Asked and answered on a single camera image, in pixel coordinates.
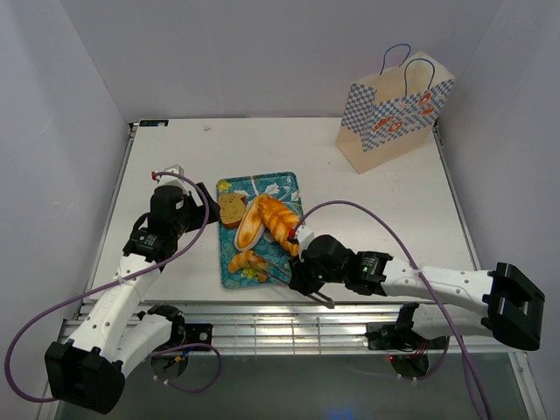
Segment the metal tongs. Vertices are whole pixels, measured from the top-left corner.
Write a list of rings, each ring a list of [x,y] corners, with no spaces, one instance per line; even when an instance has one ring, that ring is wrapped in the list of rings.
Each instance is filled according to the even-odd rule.
[[[254,269],[258,274],[264,275],[267,278],[272,279],[273,281],[291,289],[292,291],[297,291],[301,295],[309,298],[314,303],[319,305],[323,305],[327,309],[334,309],[335,303],[334,301],[328,297],[327,295],[323,294],[320,291],[316,292],[302,292],[299,290],[294,289],[292,284],[292,275],[290,272],[282,269],[280,266],[274,264],[272,261],[262,258],[262,261],[266,264],[267,268],[264,269],[259,263],[257,262],[250,262],[249,266]]]

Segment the small orange croissant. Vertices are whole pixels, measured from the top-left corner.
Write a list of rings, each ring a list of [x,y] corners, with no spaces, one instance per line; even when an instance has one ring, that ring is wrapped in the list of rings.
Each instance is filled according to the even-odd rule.
[[[234,274],[238,271],[249,273],[251,278],[255,278],[259,283],[267,280],[267,263],[253,250],[243,251],[232,258],[227,266],[229,273]]]

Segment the large braided orange bread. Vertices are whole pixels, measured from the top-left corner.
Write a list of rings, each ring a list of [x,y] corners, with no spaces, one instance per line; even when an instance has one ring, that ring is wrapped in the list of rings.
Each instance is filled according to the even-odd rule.
[[[288,241],[289,233],[299,223],[298,216],[282,201],[267,194],[258,197],[257,211],[263,225],[270,231],[273,239],[291,256],[298,254],[298,245]]]

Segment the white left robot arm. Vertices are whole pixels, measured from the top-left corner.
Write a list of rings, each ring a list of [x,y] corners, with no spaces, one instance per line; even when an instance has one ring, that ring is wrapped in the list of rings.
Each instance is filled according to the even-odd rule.
[[[45,353],[52,395],[67,403],[101,414],[119,401],[126,377],[158,349],[176,349],[186,340],[181,311],[159,304],[127,327],[145,293],[158,280],[168,259],[178,256],[179,239],[201,234],[219,219],[219,207],[205,185],[186,190],[188,180],[170,172],[156,176],[150,210],[133,225],[108,287],[82,324],[65,343],[53,342]]]

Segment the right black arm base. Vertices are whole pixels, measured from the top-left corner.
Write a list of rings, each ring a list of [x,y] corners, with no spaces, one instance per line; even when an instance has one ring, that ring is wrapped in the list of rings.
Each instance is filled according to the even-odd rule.
[[[443,349],[447,335],[437,335],[428,339],[412,330],[413,316],[419,314],[420,304],[404,304],[394,324],[376,327],[373,323],[366,326],[365,336],[369,350],[397,350],[415,353],[420,350]]]

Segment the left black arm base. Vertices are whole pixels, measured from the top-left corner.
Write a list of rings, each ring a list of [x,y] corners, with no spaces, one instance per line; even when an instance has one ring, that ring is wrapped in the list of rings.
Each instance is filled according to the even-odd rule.
[[[147,313],[149,315],[162,316],[171,322],[170,338],[164,344],[157,347],[157,351],[185,344],[202,343],[210,345],[212,343],[213,325],[186,323],[183,312],[175,306],[157,304],[152,306]]]

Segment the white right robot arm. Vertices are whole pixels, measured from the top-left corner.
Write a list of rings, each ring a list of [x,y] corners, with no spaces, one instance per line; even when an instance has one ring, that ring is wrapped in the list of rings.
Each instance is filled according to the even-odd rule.
[[[333,301],[319,290],[337,283],[363,296],[410,299],[394,323],[367,333],[372,349],[432,345],[452,335],[494,337],[522,351],[540,347],[545,296],[513,264],[475,271],[415,269],[390,254],[353,252],[307,227],[288,243],[295,252],[289,286],[304,296],[331,307]]]

